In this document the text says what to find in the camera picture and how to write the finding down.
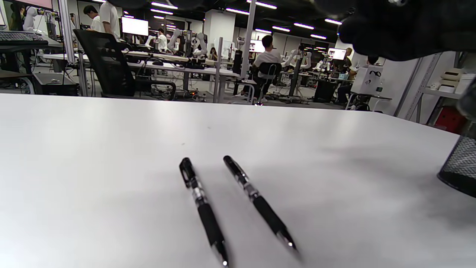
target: shelf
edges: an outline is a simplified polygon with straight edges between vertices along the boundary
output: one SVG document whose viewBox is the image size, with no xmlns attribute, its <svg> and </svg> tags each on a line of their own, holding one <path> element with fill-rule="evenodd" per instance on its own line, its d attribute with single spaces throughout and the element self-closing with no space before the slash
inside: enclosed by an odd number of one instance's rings
<svg viewBox="0 0 476 268">
<path fill-rule="evenodd" d="M 445 97 L 449 99 L 455 99 L 459 100 L 461 98 L 461 94 L 455 94 L 455 93 L 447 93 L 447 92 L 442 92 L 438 90 L 430 90 L 430 89 L 424 89 L 422 90 L 423 94 L 428 94 L 428 95 L 433 95 L 433 96 L 439 96 L 439 97 Z"/>
</svg>

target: table leg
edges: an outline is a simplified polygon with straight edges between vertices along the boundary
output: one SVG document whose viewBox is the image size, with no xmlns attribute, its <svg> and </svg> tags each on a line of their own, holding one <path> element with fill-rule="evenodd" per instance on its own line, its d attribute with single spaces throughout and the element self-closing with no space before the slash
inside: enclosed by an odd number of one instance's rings
<svg viewBox="0 0 476 268">
<path fill-rule="evenodd" d="M 225 85 L 227 83 L 227 77 L 220 76 L 220 86 L 218 90 L 218 103 L 223 103 L 223 97 L 225 96 Z"/>
<path fill-rule="evenodd" d="M 183 90 L 188 91 L 188 77 L 190 76 L 189 72 L 183 73 Z"/>
</svg>

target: black office chair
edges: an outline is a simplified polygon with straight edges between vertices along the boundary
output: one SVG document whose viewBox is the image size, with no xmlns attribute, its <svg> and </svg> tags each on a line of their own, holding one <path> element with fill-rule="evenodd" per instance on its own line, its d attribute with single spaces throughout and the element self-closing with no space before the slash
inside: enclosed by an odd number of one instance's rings
<svg viewBox="0 0 476 268">
<path fill-rule="evenodd" d="M 281 69 L 282 67 L 280 63 L 264 62 L 259 65 L 258 74 L 256 75 L 256 78 L 254 79 L 256 83 L 258 84 L 257 90 L 259 91 L 259 99 L 258 99 L 259 102 L 263 98 L 264 89 L 269 88 L 271 83 L 276 85 L 277 77 L 281 73 Z"/>
<path fill-rule="evenodd" d="M 141 87 L 159 84 L 171 86 L 172 91 L 168 99 L 170 101 L 174 99 L 177 89 L 174 83 L 134 79 L 119 43 L 112 34 L 83 30 L 73 31 L 98 76 L 102 88 L 102 97 L 135 98 L 136 91 L 140 91 Z"/>
</svg>

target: black pen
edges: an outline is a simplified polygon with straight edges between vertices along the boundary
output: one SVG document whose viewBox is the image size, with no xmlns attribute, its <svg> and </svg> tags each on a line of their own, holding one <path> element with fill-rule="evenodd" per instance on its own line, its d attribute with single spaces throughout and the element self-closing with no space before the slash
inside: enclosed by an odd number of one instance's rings
<svg viewBox="0 0 476 268">
<path fill-rule="evenodd" d="M 287 248 L 297 251 L 296 244 L 288 232 L 286 225 L 276 215 L 266 200 L 261 196 L 258 190 L 249 182 L 248 176 L 243 169 L 230 156 L 223 158 L 230 172 L 236 181 L 243 187 L 248 194 L 250 201 L 255 205 L 256 210 L 261 214 L 263 219 L 268 223 L 273 233 L 284 243 Z"/>
<path fill-rule="evenodd" d="M 221 233 L 220 226 L 218 226 L 217 219 L 210 204 L 208 203 L 207 196 L 203 191 L 202 185 L 198 180 L 198 176 L 195 173 L 195 169 L 192 166 L 192 162 L 188 158 L 184 158 L 179 165 L 180 172 L 182 173 L 185 186 L 192 189 L 192 196 L 197 205 L 198 214 L 202 221 L 203 227 L 208 237 L 210 247 L 217 255 L 222 266 L 229 267 L 227 249 L 225 248 L 225 239 Z"/>
</svg>

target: computer monitor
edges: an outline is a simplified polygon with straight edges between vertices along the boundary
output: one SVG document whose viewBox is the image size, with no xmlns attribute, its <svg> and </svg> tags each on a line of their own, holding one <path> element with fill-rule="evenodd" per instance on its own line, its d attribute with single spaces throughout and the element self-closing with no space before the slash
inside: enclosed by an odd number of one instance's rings
<svg viewBox="0 0 476 268">
<path fill-rule="evenodd" d="M 334 60 L 343 60 L 346 58 L 345 49 L 330 48 L 328 54 L 329 54 L 329 58 Z"/>
<path fill-rule="evenodd" d="M 256 52 L 256 53 L 263 53 L 265 51 L 263 42 L 261 40 L 250 40 L 249 51 Z"/>
<path fill-rule="evenodd" d="M 53 2 L 51 0 L 17 0 L 18 2 L 46 8 L 53 9 Z"/>
<path fill-rule="evenodd" d="M 149 22 L 122 17 L 122 32 L 148 36 Z"/>
</svg>

